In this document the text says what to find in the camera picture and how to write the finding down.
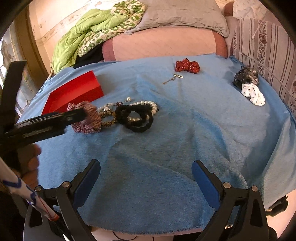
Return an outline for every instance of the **green patterned blanket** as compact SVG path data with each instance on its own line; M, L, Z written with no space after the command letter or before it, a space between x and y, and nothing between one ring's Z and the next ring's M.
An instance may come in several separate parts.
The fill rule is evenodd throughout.
M144 12L145 5L136 0L116 3L111 10L89 10L56 44L53 71L73 66L77 55L83 56L98 44L134 28Z

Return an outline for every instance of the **red box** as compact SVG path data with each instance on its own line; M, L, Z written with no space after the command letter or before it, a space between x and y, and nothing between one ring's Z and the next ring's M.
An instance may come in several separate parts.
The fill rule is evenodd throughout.
M42 115L51 112L67 111L68 103L92 102L104 96L102 88L93 71L89 71L50 93Z

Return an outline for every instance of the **black sheer scrunchie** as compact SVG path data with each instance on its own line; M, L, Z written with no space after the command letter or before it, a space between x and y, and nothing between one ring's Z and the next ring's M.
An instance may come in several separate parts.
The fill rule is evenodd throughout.
M153 116L151 110L152 107L149 104L120 105L116 108L115 114L119 124L124 125L126 128L132 130L133 132L142 133L145 130L148 130L152 125ZM141 120L133 121L130 123L128 121L128 116L132 111L138 113L141 117ZM145 126L141 126L146 122L147 115L149 116L149 122Z

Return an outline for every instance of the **bolt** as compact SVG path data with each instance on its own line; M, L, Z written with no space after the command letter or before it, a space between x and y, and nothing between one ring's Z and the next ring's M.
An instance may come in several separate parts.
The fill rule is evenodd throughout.
M36 191L36 192L39 192L39 191L41 190L41 188L42 188L42 187L41 187L40 185L38 185L37 187L35 187L35 191Z
M62 183L62 187L63 187L63 188L67 188L67 187L69 187L69 186L70 186L70 183L69 183L68 181Z
M256 186L252 186L252 190L253 190L254 192L257 192L257 191L258 191L258 187L256 187Z
M231 185L230 185L230 183L223 183L223 187L225 187L225 188L231 188Z

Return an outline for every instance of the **blue cloth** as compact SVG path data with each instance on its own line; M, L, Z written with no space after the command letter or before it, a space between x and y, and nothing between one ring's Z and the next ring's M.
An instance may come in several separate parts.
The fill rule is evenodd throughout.
M101 174L79 213L88 224L130 234L161 234L204 228L214 210L193 180L199 159L222 182L256 185L268 208L296 188L296 131L273 88L260 77L266 104L253 105L232 81L241 65L216 55L188 57L200 73L174 73L184 57L105 62L63 69L38 92L25 120L41 114L49 93L93 70L108 102L151 100L159 112L152 127L133 133L118 124L96 134L67 132L39 142L39 182L44 188L72 180L91 159Z

